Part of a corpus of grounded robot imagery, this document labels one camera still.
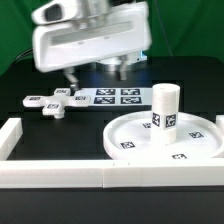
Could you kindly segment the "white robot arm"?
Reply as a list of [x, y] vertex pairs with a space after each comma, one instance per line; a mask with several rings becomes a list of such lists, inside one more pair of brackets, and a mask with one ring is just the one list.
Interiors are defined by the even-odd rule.
[[51, 0], [32, 12], [35, 66], [43, 73], [63, 70], [74, 88], [74, 70], [84, 64], [124, 80], [152, 44], [148, 16], [145, 1]]

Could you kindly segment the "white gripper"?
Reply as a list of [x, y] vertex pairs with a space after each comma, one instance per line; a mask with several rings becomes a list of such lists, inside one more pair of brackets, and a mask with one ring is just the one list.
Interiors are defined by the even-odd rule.
[[120, 61], [124, 81], [129, 63], [137, 62], [152, 44], [148, 16], [145, 1], [114, 6], [109, 0], [51, 0], [32, 12], [36, 68], [64, 69], [70, 88], [77, 91], [79, 80], [69, 67]]

